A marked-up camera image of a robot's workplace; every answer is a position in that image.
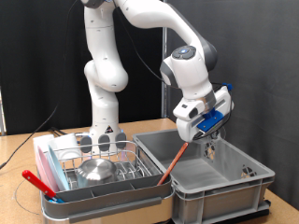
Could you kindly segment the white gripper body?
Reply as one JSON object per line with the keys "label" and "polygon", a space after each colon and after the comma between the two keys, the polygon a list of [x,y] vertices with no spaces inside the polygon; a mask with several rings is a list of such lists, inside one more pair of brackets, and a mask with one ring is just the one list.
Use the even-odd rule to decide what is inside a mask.
{"label": "white gripper body", "polygon": [[231,86],[221,86],[197,100],[182,98],[173,111],[180,138],[191,142],[216,132],[234,109],[231,90]]}

